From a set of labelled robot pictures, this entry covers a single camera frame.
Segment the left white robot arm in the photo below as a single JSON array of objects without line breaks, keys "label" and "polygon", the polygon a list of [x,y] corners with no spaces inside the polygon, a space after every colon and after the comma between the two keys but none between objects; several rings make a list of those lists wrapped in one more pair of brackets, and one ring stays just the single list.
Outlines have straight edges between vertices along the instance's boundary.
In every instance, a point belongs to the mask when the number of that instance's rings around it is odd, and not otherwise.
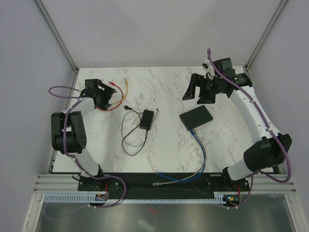
[{"label": "left white robot arm", "polygon": [[85,88],[76,99],[77,102],[62,112],[51,115],[51,141],[55,151],[70,158],[89,178],[89,185],[94,190],[102,190],[106,179],[101,166],[88,152],[84,118],[97,108],[107,110],[116,90],[98,79],[85,80]]}]

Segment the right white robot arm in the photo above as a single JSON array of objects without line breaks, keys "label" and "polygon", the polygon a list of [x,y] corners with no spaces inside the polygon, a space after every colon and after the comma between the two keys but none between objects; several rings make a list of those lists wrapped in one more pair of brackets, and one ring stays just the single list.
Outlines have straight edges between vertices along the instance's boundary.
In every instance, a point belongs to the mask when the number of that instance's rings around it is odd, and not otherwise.
[{"label": "right white robot arm", "polygon": [[238,180],[263,173],[265,168],[283,162],[287,164],[288,174],[282,183],[288,182],[292,170],[287,153],[292,138],[288,134],[282,134],[266,115],[248,75],[236,73],[230,58],[213,61],[207,57],[202,67],[206,71],[213,68],[214,74],[193,73],[182,100],[194,99],[197,87],[198,104],[214,104],[216,95],[225,94],[238,108],[253,142],[253,145],[244,151],[243,159],[223,169],[221,186],[225,190],[233,190],[237,187]]}]

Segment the black network switch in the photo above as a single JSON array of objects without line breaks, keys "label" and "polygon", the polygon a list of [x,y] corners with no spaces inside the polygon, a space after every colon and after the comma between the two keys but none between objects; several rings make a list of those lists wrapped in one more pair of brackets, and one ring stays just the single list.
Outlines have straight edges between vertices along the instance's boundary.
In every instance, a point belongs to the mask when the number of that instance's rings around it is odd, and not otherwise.
[{"label": "black network switch", "polygon": [[180,114],[179,118],[188,131],[213,120],[213,116],[204,105]]}]

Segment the black power adapter with cord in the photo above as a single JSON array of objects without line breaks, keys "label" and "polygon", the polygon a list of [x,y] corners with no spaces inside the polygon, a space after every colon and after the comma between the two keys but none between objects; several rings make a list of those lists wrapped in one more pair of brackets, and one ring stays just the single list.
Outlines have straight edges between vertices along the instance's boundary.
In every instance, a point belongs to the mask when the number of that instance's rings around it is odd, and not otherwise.
[{"label": "black power adapter with cord", "polygon": [[[143,110],[143,112],[137,112],[136,110],[134,110],[133,108],[131,108],[127,105],[124,106],[124,109],[128,110],[129,112],[126,113],[123,116],[123,119],[122,119],[122,122],[121,122],[121,135],[122,135],[121,146],[122,146],[123,151],[128,156],[133,157],[133,156],[137,155],[138,153],[140,153],[142,151],[142,149],[144,148],[144,146],[147,142],[148,134],[149,134],[149,131],[152,127],[153,121],[155,120],[155,118],[158,115],[158,109],[156,110],[156,113],[154,111],[147,110],[147,109]],[[138,124],[133,129],[131,129],[128,133],[124,134],[123,133],[124,122],[125,122],[126,116],[130,113],[136,114],[139,121],[138,121]],[[145,136],[144,136],[143,142],[140,143],[139,145],[134,145],[132,143],[127,142],[126,141],[127,138],[137,129],[141,129],[141,130],[145,131]],[[138,150],[135,153],[130,153],[126,150],[126,146],[138,148]]]}]

